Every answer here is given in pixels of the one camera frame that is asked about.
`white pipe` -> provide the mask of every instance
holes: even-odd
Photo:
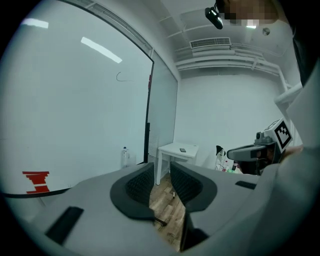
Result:
[[[281,68],[279,66],[277,67],[277,70],[279,72],[282,87],[283,87],[284,91],[286,92],[288,90],[288,87],[287,87],[287,83],[286,83],[284,74],[282,73]]]
[[[169,19],[169,18],[171,18],[171,16],[164,17],[164,18],[162,18],[162,19],[159,20],[159,23],[160,23],[160,22],[163,22],[163,21],[165,21],[165,20],[167,20],[167,19]]]
[[[262,53],[259,53],[259,52],[255,52],[255,51],[252,51],[252,50],[243,50],[243,49],[237,49],[237,48],[231,48],[231,50],[235,50],[236,53],[244,53],[244,54],[254,54],[254,55],[257,55],[257,56],[260,56],[261,58],[264,58],[263,54]]]
[[[170,34],[170,35],[168,35],[168,36],[167,36],[167,38],[174,37],[174,36],[179,35],[179,34],[181,34],[181,33],[182,33],[182,31],[179,31],[179,32],[176,32],[176,33]]]
[[[292,88],[288,89],[287,91],[285,91],[284,93],[282,93],[281,95],[276,97],[274,99],[274,103],[283,104],[286,102],[293,101],[295,99],[295,97],[300,93],[302,88],[303,88],[302,84],[301,84],[301,82],[299,82],[298,84],[296,84]]]
[[[235,56],[250,57],[250,58],[255,58],[255,59],[258,58],[258,60],[261,60],[261,61],[266,60],[265,58],[254,55],[254,54],[238,53],[237,51],[235,52]]]
[[[193,66],[193,67],[187,67],[187,68],[183,68],[183,69],[179,69],[179,71],[187,71],[187,70],[194,70],[194,69],[206,69],[206,68],[245,68],[245,69],[250,69],[250,66],[239,66],[239,65],[208,65],[208,66]],[[276,77],[279,76],[278,73],[274,73],[265,69],[261,69],[261,68],[256,68],[256,70],[262,71],[262,72],[266,72],[269,73],[271,75],[274,75]]]
[[[182,47],[182,48],[176,49],[176,50],[174,50],[174,51],[175,51],[175,52],[180,52],[180,51],[188,50],[188,49],[190,49],[190,46]]]
[[[194,27],[190,27],[190,28],[186,29],[185,31],[197,30],[197,29],[202,29],[202,28],[212,27],[212,26],[213,26],[213,24],[206,24],[206,25],[201,25],[201,26],[194,26]]]
[[[238,46],[238,47],[249,48],[249,49],[255,49],[256,51],[260,51],[260,52],[263,52],[263,53],[266,53],[266,54],[271,54],[271,55],[277,56],[273,51],[266,50],[266,49],[263,49],[263,48],[260,48],[260,47],[257,47],[257,46],[253,46],[253,45],[250,45],[250,44],[233,42],[232,45],[233,46]]]
[[[255,69],[257,63],[258,63],[258,58],[255,58],[255,61],[254,61],[253,65],[252,65],[252,67],[251,67],[252,70]]]
[[[177,67],[177,69],[180,71],[180,70],[183,70],[186,68],[200,68],[200,67],[205,67],[205,66],[219,67],[220,65],[223,65],[226,67],[228,67],[230,65],[233,65],[235,67],[243,67],[243,66],[246,66],[249,68],[252,67],[251,63],[240,62],[240,61],[205,61],[205,62],[197,62],[197,63],[189,63],[189,64],[180,65]],[[263,67],[259,66],[259,67],[256,67],[256,69],[265,70],[265,71],[272,72],[272,73],[277,72],[276,69],[268,68],[266,66],[263,66]]]
[[[205,50],[193,52],[193,57],[212,56],[212,55],[235,55],[234,50]]]
[[[250,57],[241,57],[241,56],[233,56],[233,55],[227,55],[227,56],[203,56],[203,57],[196,57],[196,58],[189,58],[185,60],[181,60],[175,63],[176,66],[180,66],[187,63],[193,63],[193,62],[204,62],[204,61],[212,61],[212,60],[238,60],[238,61],[251,61],[254,62],[254,58]]]
[[[281,111],[283,117],[285,118],[286,121],[290,121],[290,118],[288,116],[288,113],[287,113],[287,104],[280,104],[280,103],[276,103],[276,106],[278,107],[278,109]]]
[[[242,56],[235,56],[235,55],[213,55],[213,56],[202,56],[202,57],[195,57],[195,58],[190,58],[190,59],[185,59],[185,60],[181,60],[175,63],[176,66],[181,66],[184,64],[190,64],[190,63],[195,63],[194,66],[205,66],[206,62],[208,63],[208,61],[214,61],[214,60],[235,60],[235,61],[245,61],[245,62],[252,62],[254,63],[257,59],[256,58],[252,58],[252,57],[242,57]],[[280,80],[281,80],[281,85],[283,87],[284,91],[287,91],[287,83],[284,77],[284,74],[282,73],[280,67],[277,64],[273,64],[270,63],[266,60],[257,60],[258,64],[267,66],[267,67],[271,67],[277,70],[277,72],[279,73],[280,76]]]

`red marking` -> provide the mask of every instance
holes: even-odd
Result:
[[[148,88],[151,88],[151,75],[149,76],[149,84],[148,84]]]
[[[46,184],[46,177],[48,176],[48,171],[23,171],[24,174],[29,180],[32,181],[34,185]],[[33,193],[43,193],[50,192],[46,185],[34,186],[35,191],[27,191],[27,194]]]
[[[34,185],[46,184],[46,177],[48,176],[48,171],[23,171],[26,177],[32,181]]]
[[[35,191],[27,191],[27,194],[50,192],[47,186],[36,186]]]

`white table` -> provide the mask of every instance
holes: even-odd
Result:
[[[185,159],[185,160],[191,161],[191,164],[195,165],[199,146],[173,142],[173,143],[161,146],[158,149],[159,149],[159,160],[158,160],[158,168],[156,172],[157,185],[160,184],[160,180],[161,180],[163,154],[169,156],[169,159],[168,159],[169,170],[170,170],[171,157]]]

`security camera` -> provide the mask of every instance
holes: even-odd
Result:
[[[221,30],[224,25],[219,17],[219,13],[216,11],[216,7],[217,3],[214,5],[214,7],[205,8],[205,16],[218,30]]]

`black mesh pad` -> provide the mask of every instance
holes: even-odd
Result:
[[[170,164],[171,182],[189,213],[205,210],[217,195],[217,185],[177,162]]]
[[[150,193],[154,186],[154,163],[118,179],[111,187],[113,205],[124,215],[137,220],[155,220],[149,208]]]
[[[154,170],[149,168],[130,179],[125,185],[125,191],[131,199],[149,207],[150,192],[154,187],[154,183]]]

